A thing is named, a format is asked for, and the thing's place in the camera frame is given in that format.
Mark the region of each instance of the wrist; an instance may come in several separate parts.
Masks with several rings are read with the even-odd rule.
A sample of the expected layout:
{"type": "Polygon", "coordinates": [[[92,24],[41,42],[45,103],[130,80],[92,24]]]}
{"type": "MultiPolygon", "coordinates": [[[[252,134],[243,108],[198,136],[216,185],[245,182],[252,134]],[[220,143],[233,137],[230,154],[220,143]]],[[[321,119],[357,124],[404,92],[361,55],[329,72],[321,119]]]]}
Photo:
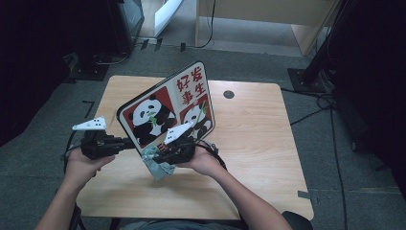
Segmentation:
{"type": "Polygon", "coordinates": [[[220,165],[218,162],[215,162],[215,164],[212,164],[210,166],[210,170],[207,173],[207,176],[216,179],[219,175],[226,173],[227,171],[220,165]]]}
{"type": "Polygon", "coordinates": [[[79,185],[78,183],[74,183],[65,177],[59,187],[59,190],[67,195],[78,195],[82,188],[83,186],[79,185]]]}

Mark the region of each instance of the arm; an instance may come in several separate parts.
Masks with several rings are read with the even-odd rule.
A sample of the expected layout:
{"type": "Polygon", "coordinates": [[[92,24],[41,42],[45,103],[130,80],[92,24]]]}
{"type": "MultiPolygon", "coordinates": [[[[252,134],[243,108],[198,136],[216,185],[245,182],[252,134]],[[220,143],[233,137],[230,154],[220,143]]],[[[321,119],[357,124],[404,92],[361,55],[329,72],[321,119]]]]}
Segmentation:
{"type": "Polygon", "coordinates": [[[90,160],[80,149],[72,150],[62,184],[35,230],[68,229],[80,190],[96,171],[113,160],[114,155],[90,160]]]}
{"type": "Polygon", "coordinates": [[[191,168],[213,178],[236,205],[250,229],[291,229],[278,210],[242,185],[204,149],[197,147],[194,158],[178,167],[191,168]]]}

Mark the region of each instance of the gray carpet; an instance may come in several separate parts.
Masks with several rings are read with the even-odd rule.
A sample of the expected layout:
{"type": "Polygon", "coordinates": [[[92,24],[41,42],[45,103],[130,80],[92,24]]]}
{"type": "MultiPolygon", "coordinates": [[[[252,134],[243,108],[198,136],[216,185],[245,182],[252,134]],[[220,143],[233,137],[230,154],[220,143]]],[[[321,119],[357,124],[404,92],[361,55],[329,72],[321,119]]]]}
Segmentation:
{"type": "MultiPolygon", "coordinates": [[[[0,149],[0,229],[33,229],[61,182],[64,152],[72,125],[91,119],[113,75],[166,77],[189,63],[205,63],[209,80],[273,82],[292,89],[287,68],[306,68],[304,57],[280,57],[176,47],[136,47],[131,56],[111,65],[103,81],[63,83],[33,118],[29,127],[0,149]],[[95,102],[89,117],[89,103],[95,102]]],[[[316,99],[283,92],[291,122],[319,109],[316,99]]],[[[351,150],[339,116],[332,114],[339,169],[346,198],[343,212],[329,110],[292,127],[314,209],[314,229],[405,229],[406,202],[390,170],[372,154],[351,150]]],[[[88,229],[108,229],[108,218],[85,218],[88,229]]]]}

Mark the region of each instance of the panda illustration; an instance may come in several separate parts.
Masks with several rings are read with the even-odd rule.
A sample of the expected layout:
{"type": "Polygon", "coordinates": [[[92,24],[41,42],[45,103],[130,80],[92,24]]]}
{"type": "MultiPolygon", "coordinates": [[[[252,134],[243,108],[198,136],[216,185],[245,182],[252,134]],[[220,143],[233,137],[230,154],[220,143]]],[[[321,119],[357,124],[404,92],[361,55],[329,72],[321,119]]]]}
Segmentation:
{"type": "Polygon", "coordinates": [[[200,139],[212,126],[212,121],[206,116],[207,108],[205,103],[201,103],[192,107],[186,114],[184,124],[193,122],[194,125],[189,128],[183,135],[186,137],[200,139]]]}
{"type": "Polygon", "coordinates": [[[128,117],[134,125],[133,134],[140,145],[154,141],[175,123],[175,115],[155,95],[141,102],[128,117]]]}

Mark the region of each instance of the panda sign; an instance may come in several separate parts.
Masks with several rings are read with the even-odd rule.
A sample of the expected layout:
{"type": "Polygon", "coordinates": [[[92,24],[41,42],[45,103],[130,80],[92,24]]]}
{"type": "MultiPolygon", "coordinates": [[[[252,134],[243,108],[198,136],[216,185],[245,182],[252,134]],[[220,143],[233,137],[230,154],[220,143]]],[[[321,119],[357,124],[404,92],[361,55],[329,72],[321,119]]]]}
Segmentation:
{"type": "Polygon", "coordinates": [[[204,64],[192,63],[122,105],[117,118],[142,155],[165,147],[169,128],[193,122],[183,134],[203,139],[214,129],[214,113],[204,64]]]}

